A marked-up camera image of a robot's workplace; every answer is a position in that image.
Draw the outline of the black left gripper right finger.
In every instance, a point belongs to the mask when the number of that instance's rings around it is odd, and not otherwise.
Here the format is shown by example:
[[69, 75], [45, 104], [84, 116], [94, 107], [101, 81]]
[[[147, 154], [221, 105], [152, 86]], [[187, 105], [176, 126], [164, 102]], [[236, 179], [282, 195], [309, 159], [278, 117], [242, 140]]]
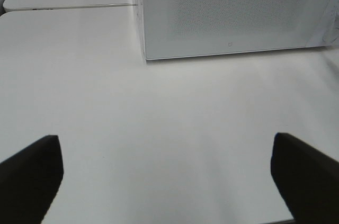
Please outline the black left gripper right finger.
[[270, 170], [295, 223], [338, 223], [338, 161], [279, 132]]

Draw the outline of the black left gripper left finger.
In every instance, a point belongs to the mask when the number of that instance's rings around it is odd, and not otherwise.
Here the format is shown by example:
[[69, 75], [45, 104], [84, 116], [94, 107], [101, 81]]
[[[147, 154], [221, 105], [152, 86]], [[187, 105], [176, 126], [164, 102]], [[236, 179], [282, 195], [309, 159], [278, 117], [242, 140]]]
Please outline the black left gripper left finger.
[[44, 136], [1, 162], [1, 223], [42, 223], [63, 176], [57, 135]]

